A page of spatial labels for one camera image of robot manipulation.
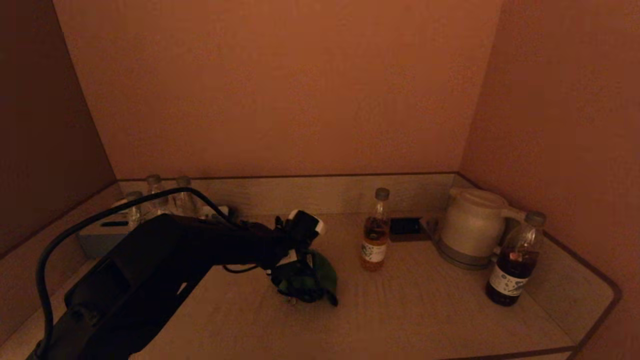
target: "beverage bottle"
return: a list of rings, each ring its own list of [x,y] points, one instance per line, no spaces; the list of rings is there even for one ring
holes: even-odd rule
[[[545,214],[529,212],[524,222],[507,237],[485,288],[486,295],[494,303],[512,306],[518,301],[538,263],[546,221]]]
[[[164,191],[164,186],[162,185],[162,178],[160,178],[160,175],[153,174],[147,176],[147,184],[149,185],[147,195]],[[156,217],[160,214],[172,213],[172,211],[169,209],[168,197],[161,197],[160,199],[152,200],[149,204],[151,207],[151,211],[147,219]]]
[[[389,189],[376,190],[376,210],[367,217],[364,224],[364,239],[360,263],[368,271],[377,271],[385,263],[389,241],[390,219],[385,202],[389,199]]]
[[[191,178],[188,176],[180,176],[175,180],[179,188],[191,187]],[[198,217],[198,208],[195,199],[191,193],[175,194],[175,207],[177,214],[184,217]]]
[[[141,198],[142,192],[128,192],[125,197],[127,198],[127,201],[133,201]],[[135,205],[127,210],[127,221],[129,223],[129,229],[131,230],[144,221],[140,205]]]

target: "pink wall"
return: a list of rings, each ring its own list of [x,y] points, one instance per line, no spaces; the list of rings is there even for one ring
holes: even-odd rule
[[[505,2],[461,171],[622,287],[582,359],[640,353],[639,86],[636,0]]]
[[[2,259],[115,176],[53,4],[2,1],[0,13]]]
[[[54,2],[122,179],[457,170],[502,0]]]

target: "white kettle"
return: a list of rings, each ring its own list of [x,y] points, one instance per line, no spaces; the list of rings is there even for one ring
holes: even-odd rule
[[[504,232],[504,218],[523,222],[526,214],[491,192],[451,188],[449,193],[453,199],[436,237],[436,248],[460,268],[486,268]]]

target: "white countertop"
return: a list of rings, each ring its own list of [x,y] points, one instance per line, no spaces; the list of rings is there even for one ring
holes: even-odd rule
[[[320,217],[328,230],[313,248],[338,273],[338,307],[325,300],[290,305],[262,270],[236,275],[216,266],[132,359],[445,359],[575,345],[526,292],[513,307],[486,298],[490,270],[456,268],[430,241],[415,241],[390,243],[383,269],[366,272],[358,258],[365,215]],[[254,220],[273,223],[271,216]],[[62,297],[53,298],[57,314]],[[41,336],[37,313],[0,348],[0,358],[24,359]]]

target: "green cloth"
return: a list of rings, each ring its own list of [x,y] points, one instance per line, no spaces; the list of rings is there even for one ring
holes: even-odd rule
[[[314,302],[326,295],[333,306],[338,306],[338,275],[329,260],[315,250],[299,251],[296,255],[296,261],[271,271],[271,282],[278,291],[304,302]]]

